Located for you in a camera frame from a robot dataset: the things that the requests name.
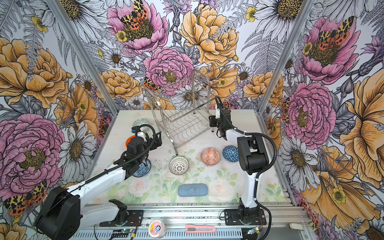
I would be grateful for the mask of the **blue floral ceramic bowl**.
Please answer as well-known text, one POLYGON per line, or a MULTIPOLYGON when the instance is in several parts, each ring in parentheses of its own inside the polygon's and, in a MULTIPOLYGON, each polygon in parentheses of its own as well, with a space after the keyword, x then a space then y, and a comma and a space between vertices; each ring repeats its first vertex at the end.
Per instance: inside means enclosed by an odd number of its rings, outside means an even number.
POLYGON ((151 168, 152 168, 151 161, 149 159, 145 159, 145 161, 143 161, 140 164, 139 169, 133 174, 133 176, 136 178, 144 177, 145 175, 147 175, 149 173, 151 168))

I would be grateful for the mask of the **white black lattice bowl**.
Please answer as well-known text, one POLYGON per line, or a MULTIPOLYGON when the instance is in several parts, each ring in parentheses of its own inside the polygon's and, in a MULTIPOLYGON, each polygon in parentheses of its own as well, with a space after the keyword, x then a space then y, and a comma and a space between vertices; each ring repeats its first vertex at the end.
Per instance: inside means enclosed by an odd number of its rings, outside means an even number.
POLYGON ((169 163, 169 169, 174 175, 183 175, 189 169, 189 161, 184 157, 175 157, 169 163))

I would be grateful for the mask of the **steel wire dish rack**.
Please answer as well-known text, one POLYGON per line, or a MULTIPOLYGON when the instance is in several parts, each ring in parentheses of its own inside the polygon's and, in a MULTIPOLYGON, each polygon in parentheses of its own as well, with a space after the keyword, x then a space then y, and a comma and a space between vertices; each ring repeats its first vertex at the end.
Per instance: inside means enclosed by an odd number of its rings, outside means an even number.
POLYGON ((178 148, 208 131, 209 113, 214 94, 211 81, 201 71, 166 87, 147 87, 145 95, 155 123, 171 141, 175 154, 178 148))

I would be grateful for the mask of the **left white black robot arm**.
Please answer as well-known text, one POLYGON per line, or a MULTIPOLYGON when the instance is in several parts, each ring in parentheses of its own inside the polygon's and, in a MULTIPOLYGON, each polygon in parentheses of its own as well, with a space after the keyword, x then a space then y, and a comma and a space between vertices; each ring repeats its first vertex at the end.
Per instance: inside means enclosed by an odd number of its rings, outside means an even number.
POLYGON ((132 127, 132 132, 126 150, 112 166, 79 184, 50 191, 34 222, 38 233, 51 240, 68 240, 86 227, 99 223, 122 226, 129 220, 126 204, 118 200, 90 207, 88 203, 133 176, 149 152, 162 145, 162 133, 151 125, 132 127))

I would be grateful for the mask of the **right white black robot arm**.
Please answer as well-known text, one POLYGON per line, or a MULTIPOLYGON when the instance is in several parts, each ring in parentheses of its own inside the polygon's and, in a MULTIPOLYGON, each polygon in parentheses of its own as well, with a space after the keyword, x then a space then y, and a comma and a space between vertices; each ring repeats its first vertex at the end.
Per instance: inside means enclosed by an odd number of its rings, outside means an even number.
POLYGON ((230 110, 216 110, 214 116, 209 116, 209 122, 211 127, 217 128, 221 138, 236 144, 239 164, 245 176, 237 213, 225 212, 227 223, 229 225, 266 224, 264 210, 257 203, 258 181, 262 170, 269 165, 263 137, 233 127, 230 110))

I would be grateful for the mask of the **orange plastic bowl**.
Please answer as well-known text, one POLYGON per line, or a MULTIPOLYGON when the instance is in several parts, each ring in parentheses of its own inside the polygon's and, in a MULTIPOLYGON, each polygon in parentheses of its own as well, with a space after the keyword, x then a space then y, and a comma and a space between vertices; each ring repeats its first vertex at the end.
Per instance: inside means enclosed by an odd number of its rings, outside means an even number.
POLYGON ((127 140, 126 140, 126 143, 125 143, 125 146, 127 147, 129 142, 135 137, 135 135, 129 137, 127 140))

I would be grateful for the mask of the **green patterned ceramic bowl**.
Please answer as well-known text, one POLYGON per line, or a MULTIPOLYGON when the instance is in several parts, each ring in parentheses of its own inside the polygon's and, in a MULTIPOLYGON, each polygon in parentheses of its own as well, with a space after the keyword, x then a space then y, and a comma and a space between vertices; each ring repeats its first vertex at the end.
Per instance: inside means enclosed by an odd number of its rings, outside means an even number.
MULTIPOLYGON (((146 118, 140 118, 140 119, 137 119, 136 121, 134 121, 132 127, 141 126, 143 124, 149 125, 150 121, 148 119, 146 119, 146 118)), ((144 126, 144 127, 140 128, 141 132, 147 132, 148 130, 150 130, 150 128, 147 127, 147 126, 144 126)))

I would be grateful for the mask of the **dark blue patterned bowl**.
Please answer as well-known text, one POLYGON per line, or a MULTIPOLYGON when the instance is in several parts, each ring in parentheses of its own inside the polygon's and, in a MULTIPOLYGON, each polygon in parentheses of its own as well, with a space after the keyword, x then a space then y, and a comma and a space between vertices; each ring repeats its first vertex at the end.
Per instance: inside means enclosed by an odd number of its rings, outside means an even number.
POLYGON ((239 151, 235 146, 226 146, 222 151, 223 157, 225 160, 231 163, 236 163, 239 161, 239 151))

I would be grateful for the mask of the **red patterned ceramic bowl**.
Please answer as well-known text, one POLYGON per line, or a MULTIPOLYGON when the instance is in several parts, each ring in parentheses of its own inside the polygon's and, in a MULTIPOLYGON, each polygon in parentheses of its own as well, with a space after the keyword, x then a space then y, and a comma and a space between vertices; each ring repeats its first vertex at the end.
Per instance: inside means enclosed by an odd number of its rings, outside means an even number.
POLYGON ((201 153, 201 161, 207 166, 218 164, 220 159, 220 153, 214 148, 204 149, 201 153))

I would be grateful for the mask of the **blue grey sponge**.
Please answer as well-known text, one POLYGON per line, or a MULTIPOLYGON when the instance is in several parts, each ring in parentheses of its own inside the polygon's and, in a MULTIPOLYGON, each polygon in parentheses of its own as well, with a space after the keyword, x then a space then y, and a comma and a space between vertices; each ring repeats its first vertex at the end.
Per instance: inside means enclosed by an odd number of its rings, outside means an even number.
POLYGON ((184 184, 178 188, 180 197, 203 197, 208 194, 208 187, 205 184, 184 184))

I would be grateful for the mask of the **round pink sticker tin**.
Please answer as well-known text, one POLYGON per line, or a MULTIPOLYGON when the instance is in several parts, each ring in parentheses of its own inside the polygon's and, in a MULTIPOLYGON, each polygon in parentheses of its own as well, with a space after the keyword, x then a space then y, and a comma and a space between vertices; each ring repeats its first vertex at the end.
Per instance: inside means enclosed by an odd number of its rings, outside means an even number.
POLYGON ((148 232, 150 237, 154 239, 163 238, 167 233, 167 228, 163 221, 161 220, 153 220, 149 224, 148 232))

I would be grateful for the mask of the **small green circuit board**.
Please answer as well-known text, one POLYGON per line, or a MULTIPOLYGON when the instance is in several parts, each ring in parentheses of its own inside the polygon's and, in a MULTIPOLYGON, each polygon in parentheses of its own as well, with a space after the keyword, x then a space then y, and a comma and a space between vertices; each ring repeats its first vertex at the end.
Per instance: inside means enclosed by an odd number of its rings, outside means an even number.
POLYGON ((112 235, 131 235, 133 234, 135 229, 119 229, 119 230, 114 230, 112 235))

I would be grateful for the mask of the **pink utility knife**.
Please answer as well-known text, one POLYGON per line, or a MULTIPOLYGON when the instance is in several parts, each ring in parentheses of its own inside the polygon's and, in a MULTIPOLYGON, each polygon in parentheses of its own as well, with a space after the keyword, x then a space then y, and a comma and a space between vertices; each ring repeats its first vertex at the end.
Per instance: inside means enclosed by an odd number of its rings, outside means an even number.
POLYGON ((216 228, 214 226, 207 226, 207 225, 186 225, 186 232, 191 234, 197 234, 197 233, 215 233, 216 228))

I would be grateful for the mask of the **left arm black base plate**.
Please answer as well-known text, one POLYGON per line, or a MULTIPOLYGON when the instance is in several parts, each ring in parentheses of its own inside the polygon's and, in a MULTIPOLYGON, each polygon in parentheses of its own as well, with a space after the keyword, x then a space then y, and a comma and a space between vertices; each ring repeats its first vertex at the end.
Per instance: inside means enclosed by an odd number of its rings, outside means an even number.
POLYGON ((143 210, 127 210, 118 212, 114 220, 100 223, 100 227, 140 227, 143 220, 143 210))

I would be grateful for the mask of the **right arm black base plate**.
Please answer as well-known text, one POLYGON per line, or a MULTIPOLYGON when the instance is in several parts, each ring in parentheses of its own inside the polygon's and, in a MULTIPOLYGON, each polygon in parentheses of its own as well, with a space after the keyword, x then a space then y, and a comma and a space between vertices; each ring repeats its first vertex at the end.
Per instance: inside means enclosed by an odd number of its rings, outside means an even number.
POLYGON ((264 226, 267 224, 266 215, 261 208, 253 208, 245 211, 225 209, 224 218, 227 226, 264 226))

